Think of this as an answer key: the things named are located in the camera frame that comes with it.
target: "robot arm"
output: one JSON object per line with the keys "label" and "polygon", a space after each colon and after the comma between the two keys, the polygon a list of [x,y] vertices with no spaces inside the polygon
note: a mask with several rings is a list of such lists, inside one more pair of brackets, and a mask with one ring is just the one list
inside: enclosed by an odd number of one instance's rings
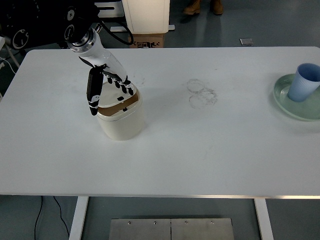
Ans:
{"label": "robot arm", "polygon": [[67,42],[92,67],[87,87],[92,115],[98,112],[104,75],[123,93],[136,93],[125,69],[91,28],[99,21],[98,13],[93,0],[1,0],[0,8],[0,36],[13,49]]}

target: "shoe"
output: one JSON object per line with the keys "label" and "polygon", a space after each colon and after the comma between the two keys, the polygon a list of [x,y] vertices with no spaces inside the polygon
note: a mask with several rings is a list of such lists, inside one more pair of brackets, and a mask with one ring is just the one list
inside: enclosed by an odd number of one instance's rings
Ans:
{"label": "shoe", "polygon": [[182,12],[187,15],[199,14],[200,2],[201,0],[191,0]]}
{"label": "shoe", "polygon": [[224,13],[224,6],[222,6],[221,0],[211,0],[210,9],[215,15],[222,15]]}

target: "blue cup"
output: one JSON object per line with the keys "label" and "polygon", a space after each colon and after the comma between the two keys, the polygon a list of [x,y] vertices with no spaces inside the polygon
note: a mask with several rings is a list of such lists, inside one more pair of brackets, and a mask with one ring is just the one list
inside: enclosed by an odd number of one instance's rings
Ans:
{"label": "blue cup", "polygon": [[296,69],[288,97],[294,102],[303,102],[320,86],[320,66],[303,63]]}

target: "cable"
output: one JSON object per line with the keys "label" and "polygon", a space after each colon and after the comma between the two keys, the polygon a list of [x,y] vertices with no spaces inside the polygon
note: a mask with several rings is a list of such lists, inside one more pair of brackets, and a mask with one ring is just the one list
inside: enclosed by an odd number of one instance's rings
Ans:
{"label": "cable", "polygon": [[20,68],[20,64],[18,63],[18,61],[17,61],[17,59],[15,58],[15,56],[12,54],[12,52],[11,52],[11,50],[10,50],[10,48],[8,47],[7,44],[5,44],[5,48],[6,48],[6,50],[8,51],[8,53],[9,53],[10,57],[12,58],[12,60],[14,61],[15,65],[16,65],[18,68]]}
{"label": "cable", "polygon": [[7,60],[5,60],[5,59],[4,59],[4,58],[2,58],[2,57],[0,57],[0,59],[1,59],[2,61],[6,61],[6,62],[9,64],[9,66],[10,66],[10,68],[11,68],[12,72],[13,72],[14,74],[16,74],[16,72],[12,69],[12,66],[11,66],[10,62],[8,62]]}
{"label": "cable", "polygon": [[39,213],[38,213],[38,217],[36,218],[36,221],[35,221],[35,224],[34,224],[34,240],[36,240],[37,222],[38,222],[38,219],[39,219],[39,216],[40,216],[41,210],[42,210],[43,202],[44,202],[44,197],[43,197],[43,196],[41,196],[41,207],[40,207],[40,210],[39,210]]}
{"label": "cable", "polygon": [[127,30],[127,32],[129,33],[130,35],[130,38],[131,38],[131,41],[125,41],[125,40],[122,40],[120,37],[118,37],[117,35],[115,35],[114,33],[112,33],[109,28],[107,28],[107,26],[105,25],[105,23],[99,18],[98,19],[98,22],[102,25],[102,27],[108,32],[108,34],[110,34],[112,37],[114,37],[115,39],[117,39],[119,42],[125,44],[125,45],[132,45],[134,44],[134,36],[132,34],[132,32],[130,31],[130,29],[123,23],[123,22],[120,22],[120,21],[117,21],[116,23],[120,24],[122,27],[125,28],[125,30]]}
{"label": "cable", "polygon": [[[13,54],[13,56],[15,56],[15,55],[17,55],[17,54],[19,54],[20,53],[20,51],[17,51],[15,54]],[[8,56],[7,58],[3,58],[4,60],[8,60],[8,59],[10,59],[11,57],[10,56]]]}
{"label": "cable", "polygon": [[65,225],[65,228],[66,228],[66,231],[67,231],[67,233],[68,233],[68,236],[70,237],[70,233],[69,233],[67,224],[66,224],[66,222],[63,220],[63,218],[62,218],[62,216],[61,216],[61,206],[60,206],[59,202],[57,201],[56,197],[53,196],[53,198],[54,198],[55,202],[58,204],[58,206],[59,206],[59,208],[60,208],[60,218],[61,218],[62,222],[63,222],[64,225]]}

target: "cream container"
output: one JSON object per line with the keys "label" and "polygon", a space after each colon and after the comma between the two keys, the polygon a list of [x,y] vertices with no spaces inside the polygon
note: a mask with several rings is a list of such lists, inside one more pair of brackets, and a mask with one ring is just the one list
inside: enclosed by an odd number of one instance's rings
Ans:
{"label": "cream container", "polygon": [[123,93],[115,84],[104,83],[98,104],[97,119],[113,140],[124,141],[136,136],[144,126],[142,96],[133,86],[134,95]]}

